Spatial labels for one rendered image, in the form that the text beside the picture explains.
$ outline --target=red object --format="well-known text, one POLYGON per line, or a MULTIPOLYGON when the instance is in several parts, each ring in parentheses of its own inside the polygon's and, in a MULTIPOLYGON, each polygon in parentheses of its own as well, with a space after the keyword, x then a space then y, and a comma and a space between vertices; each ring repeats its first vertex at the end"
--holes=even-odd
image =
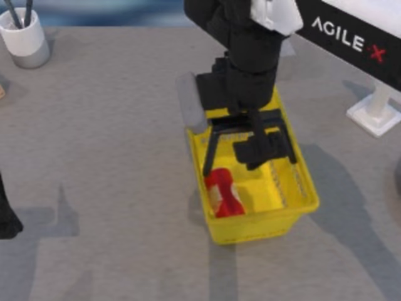
POLYGON ((230 170, 226 168, 214 169, 205 178, 205 184, 217 218, 245 214, 230 170))

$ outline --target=white stand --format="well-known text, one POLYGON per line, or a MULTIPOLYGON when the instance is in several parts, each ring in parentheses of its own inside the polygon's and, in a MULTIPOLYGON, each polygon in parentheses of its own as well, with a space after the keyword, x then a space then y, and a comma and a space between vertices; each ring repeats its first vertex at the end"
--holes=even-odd
POLYGON ((388 103, 399 92, 378 80, 375 86, 374 93, 350 108, 346 115, 377 138, 401 121, 401 113, 388 103))

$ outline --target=yellow plastic box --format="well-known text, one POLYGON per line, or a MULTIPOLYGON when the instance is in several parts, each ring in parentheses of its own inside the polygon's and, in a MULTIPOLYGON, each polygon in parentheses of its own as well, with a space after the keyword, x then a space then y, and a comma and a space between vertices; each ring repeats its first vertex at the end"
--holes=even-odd
MULTIPOLYGON (((315 186, 277 89, 274 90, 272 101, 264 110, 276 108, 282 111, 297 164, 291 164, 288 158, 276 159, 255 171, 247 171, 245 165, 237 162, 232 148, 233 142, 246 140, 247 133, 221 136, 217 146, 213 169, 226 167, 231 171, 246 210, 245 215, 214 217, 202 175, 211 128, 199 135, 187 131, 206 223, 212 239, 219 245, 284 235, 302 215, 315 211, 319 206, 315 186)), ((207 118, 213 118, 225 116, 228 112, 213 110, 206 114, 207 118)))

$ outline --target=pen holder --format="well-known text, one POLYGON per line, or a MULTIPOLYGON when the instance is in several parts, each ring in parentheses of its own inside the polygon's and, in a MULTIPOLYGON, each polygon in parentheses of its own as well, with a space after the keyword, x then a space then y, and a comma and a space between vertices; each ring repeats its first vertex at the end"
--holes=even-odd
MULTIPOLYGON (((16 8, 16 14, 23 24, 25 8, 16 8)), ((18 29, 9 11, 0 15, 0 33, 15 65, 33 69, 44 65, 50 59, 49 44, 44 36, 36 11, 32 11, 31 24, 18 29)))

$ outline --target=tabletop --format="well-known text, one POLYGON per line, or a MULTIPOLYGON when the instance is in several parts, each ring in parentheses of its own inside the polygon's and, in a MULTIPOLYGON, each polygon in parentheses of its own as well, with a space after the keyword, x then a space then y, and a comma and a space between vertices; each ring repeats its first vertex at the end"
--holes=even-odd
POLYGON ((401 128, 345 112, 360 71, 299 36, 278 88, 321 198, 285 236, 216 246, 175 78, 222 49, 197 28, 46 28, 37 70, 0 44, 0 167, 26 229, 0 241, 2 301, 399 301, 401 128))

